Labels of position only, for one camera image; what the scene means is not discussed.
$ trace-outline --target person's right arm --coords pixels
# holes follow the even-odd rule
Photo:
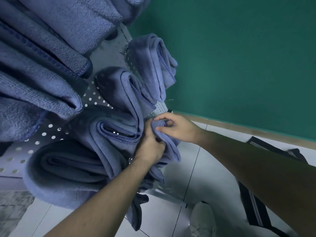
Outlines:
[[[180,115],[159,119],[174,125],[156,130],[201,146],[300,236],[316,236],[316,167],[203,130]]]

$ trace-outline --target green board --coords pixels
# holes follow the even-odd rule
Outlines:
[[[129,27],[178,61],[168,108],[316,141],[316,0],[152,0]]]

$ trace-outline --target person's left arm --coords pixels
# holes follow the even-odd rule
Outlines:
[[[102,190],[77,208],[45,236],[114,237],[137,189],[150,167],[165,150],[151,130],[151,120],[145,123],[144,136],[134,161]]]

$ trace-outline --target white shoe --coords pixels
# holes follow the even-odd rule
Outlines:
[[[215,217],[212,208],[205,201],[200,201],[193,208],[190,231],[192,237],[215,237]]]

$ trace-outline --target wooden frame edge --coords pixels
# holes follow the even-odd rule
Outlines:
[[[204,123],[204,124],[232,130],[232,131],[238,131],[238,132],[249,134],[249,135],[259,136],[262,138],[267,138],[267,139],[271,139],[271,140],[275,140],[275,141],[280,141],[280,142],[284,142],[284,143],[288,143],[288,144],[297,145],[297,146],[306,147],[309,149],[316,150],[316,142],[313,142],[313,141],[303,140],[303,139],[285,136],[285,135],[276,134],[276,133],[271,133],[271,132],[267,132],[267,131],[260,131],[260,130],[252,129],[249,127],[244,127],[244,126],[234,125],[234,124],[230,124],[230,123],[210,120],[210,119],[206,119],[206,118],[202,118],[202,117],[185,115],[185,114],[178,113],[178,112],[174,112],[174,113],[178,114],[178,115],[182,115],[191,121],[196,121],[196,122],[200,122],[200,123]]]

